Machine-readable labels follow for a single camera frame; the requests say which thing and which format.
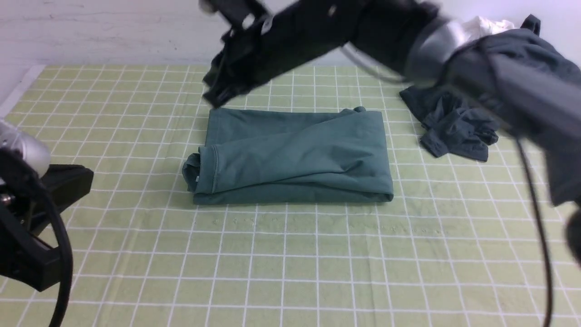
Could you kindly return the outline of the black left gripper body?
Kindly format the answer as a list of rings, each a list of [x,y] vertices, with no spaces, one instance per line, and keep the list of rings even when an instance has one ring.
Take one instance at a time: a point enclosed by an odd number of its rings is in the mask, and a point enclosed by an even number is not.
[[[94,172],[50,165],[41,181],[59,213],[89,194]],[[42,292],[61,281],[60,251],[39,238],[50,218],[43,205],[1,184],[0,273]]]

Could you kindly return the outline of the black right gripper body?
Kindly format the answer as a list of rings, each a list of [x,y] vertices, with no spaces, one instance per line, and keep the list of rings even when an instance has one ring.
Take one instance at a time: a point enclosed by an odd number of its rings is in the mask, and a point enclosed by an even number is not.
[[[213,107],[225,105],[296,66],[296,11],[272,13],[246,30],[230,29],[223,48],[204,77],[203,97]]]

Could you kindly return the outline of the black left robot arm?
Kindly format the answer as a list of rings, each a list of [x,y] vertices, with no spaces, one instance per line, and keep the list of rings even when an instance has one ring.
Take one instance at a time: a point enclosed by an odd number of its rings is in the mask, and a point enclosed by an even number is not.
[[[42,183],[56,211],[88,195],[94,173],[82,165],[52,164],[48,147],[1,121],[1,275],[42,292],[61,281],[61,252],[39,238],[51,214],[27,190],[24,174]]]

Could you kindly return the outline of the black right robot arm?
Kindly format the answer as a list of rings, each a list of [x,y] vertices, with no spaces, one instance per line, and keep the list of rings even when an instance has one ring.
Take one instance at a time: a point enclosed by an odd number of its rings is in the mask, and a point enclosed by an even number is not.
[[[543,149],[552,203],[580,203],[578,69],[540,54],[548,44],[531,31],[469,42],[458,21],[416,0],[298,0],[278,13],[259,0],[200,7],[230,25],[204,78],[214,108],[350,44],[416,87],[444,87],[487,109]]]

